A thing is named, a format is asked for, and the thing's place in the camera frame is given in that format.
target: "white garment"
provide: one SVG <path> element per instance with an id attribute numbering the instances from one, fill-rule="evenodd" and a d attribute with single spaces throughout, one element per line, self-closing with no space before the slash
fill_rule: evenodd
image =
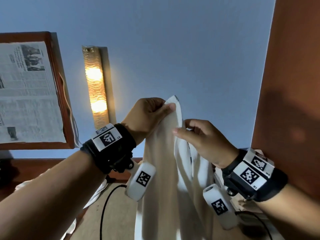
<path id="1" fill-rule="evenodd" d="M 157 173 L 138 202 L 135 240 L 212 239 L 213 212 L 203 198 L 203 189 L 213 183 L 212 166 L 192 145 L 172 134 L 184 122 L 177 97 L 168 103 L 175 103 L 176 111 L 145 143 L 143 160 Z"/>
<path id="2" fill-rule="evenodd" d="M 26 186 L 28 183 L 30 183 L 32 180 L 27 180 L 27 181 L 24 181 L 23 183 L 21 184 L 18 184 L 14 191 L 17 191 L 19 189 L 21 189 L 22 187 Z M 107 180 L 105 179 L 102 184 L 100 185 L 100 187 L 96 190 L 96 192 L 93 194 L 93 196 L 90 198 L 90 200 L 88 201 L 88 203 L 83 207 L 83 208 L 86 208 L 90 205 L 92 205 L 94 202 L 97 201 L 99 195 L 101 194 L 101 192 L 108 186 L 107 184 Z M 66 234 L 72 234 L 76 228 L 76 224 L 77 224 L 77 221 L 76 219 L 73 221 L 73 223 L 71 224 L 71 226 L 68 228 L 68 230 L 65 232 L 65 234 L 62 236 L 62 238 L 60 240 L 63 240 L 66 236 Z"/>

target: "white cable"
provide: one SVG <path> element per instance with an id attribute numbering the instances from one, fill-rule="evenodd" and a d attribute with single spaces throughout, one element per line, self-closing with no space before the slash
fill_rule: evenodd
<path id="1" fill-rule="evenodd" d="M 72 114 L 72 110 L 71 110 L 71 107 L 68 103 L 68 100 L 67 100 L 67 97 L 66 97 L 66 90 L 65 90 L 65 81 L 64 81 L 64 78 L 62 77 L 61 73 L 59 72 L 59 76 L 61 77 L 61 80 L 62 80 L 62 86 L 63 86 L 63 95 L 64 95 L 64 98 L 66 100 L 66 104 L 68 105 L 68 108 L 69 108 L 69 111 L 70 111 L 70 120 L 71 120 L 71 127 L 72 127 L 72 131 L 73 131 L 73 134 L 74 134 L 74 144 L 80 148 L 81 146 L 78 144 L 80 143 L 82 145 L 82 143 L 80 142 L 79 140 L 79 131 L 78 131 L 78 125 L 76 123 L 76 120 L 74 119 L 73 117 L 73 114 Z"/>

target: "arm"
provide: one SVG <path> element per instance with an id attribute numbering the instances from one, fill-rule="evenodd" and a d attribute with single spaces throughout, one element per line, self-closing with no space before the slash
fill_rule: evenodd
<path id="1" fill-rule="evenodd" d="M 176 128 L 174 135 L 191 143 L 218 168 L 227 167 L 238 156 L 238 149 L 209 121 L 186 120 L 186 127 L 192 131 Z M 257 204 L 284 236 L 290 231 L 294 239 L 296 236 L 320 238 L 320 204 L 294 186 L 287 184 L 273 198 Z"/>
<path id="2" fill-rule="evenodd" d="M 122 122 L 137 145 L 175 109 L 164 102 L 140 99 Z M 59 239 L 105 177 L 77 151 L 0 202 L 0 240 Z"/>

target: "wall sconce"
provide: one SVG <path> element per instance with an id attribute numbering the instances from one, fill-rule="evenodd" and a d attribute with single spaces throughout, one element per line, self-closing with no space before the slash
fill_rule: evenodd
<path id="1" fill-rule="evenodd" d="M 96 46 L 82 46 L 82 53 L 94 127 L 98 130 L 109 123 L 101 56 Z"/>

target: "hand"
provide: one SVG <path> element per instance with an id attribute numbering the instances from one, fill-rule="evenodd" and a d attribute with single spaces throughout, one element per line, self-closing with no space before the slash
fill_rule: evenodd
<path id="1" fill-rule="evenodd" d="M 121 124 L 127 128 L 137 145 L 153 132 L 164 117 L 175 111 L 174 103 L 164 103 L 158 97 L 141 98 L 122 121 Z"/>
<path id="2" fill-rule="evenodd" d="M 191 143 L 204 158 L 218 168 L 225 168 L 235 160 L 239 150 L 207 120 L 189 119 L 186 128 L 175 128 L 173 134 Z"/>

